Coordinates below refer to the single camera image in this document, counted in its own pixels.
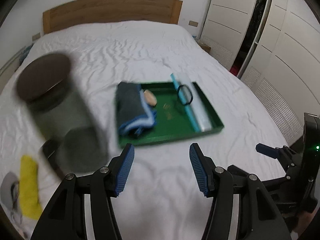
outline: small bread roll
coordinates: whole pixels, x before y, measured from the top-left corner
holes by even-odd
[[[144,94],[144,98],[149,106],[156,106],[157,99],[156,99],[155,95],[150,90],[145,90],[143,92],[143,94]]]

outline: white bedsheet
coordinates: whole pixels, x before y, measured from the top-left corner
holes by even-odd
[[[172,72],[185,72],[199,84],[225,125],[219,134],[135,148],[124,192],[112,199],[124,240],[201,239],[211,199],[203,196],[196,183],[189,160],[193,142],[225,169],[235,164],[261,180],[284,175],[276,160],[255,151],[257,143],[286,144],[275,122],[255,95],[204,52],[185,29],[147,21],[86,24],[38,40],[0,96],[0,182],[9,171],[19,176],[23,154],[33,156],[39,163],[43,208],[59,180],[39,153],[44,140],[14,87],[30,62],[53,51],[66,51],[73,57],[73,78],[105,130],[111,157],[121,152],[113,104],[120,81],[169,81]]]

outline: jar lid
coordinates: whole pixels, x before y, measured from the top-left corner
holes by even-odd
[[[51,53],[31,62],[17,80],[17,94],[26,103],[43,96],[68,78],[71,60],[61,53]]]

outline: yellow sponge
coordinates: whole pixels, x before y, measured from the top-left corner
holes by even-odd
[[[22,215],[38,220],[42,209],[38,199],[38,166],[28,155],[21,157],[19,202]]]

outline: bedside table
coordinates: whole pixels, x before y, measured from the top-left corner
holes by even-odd
[[[210,53],[211,47],[205,43],[203,43],[199,39],[195,39],[195,41],[198,43],[198,45],[203,49],[205,52]]]

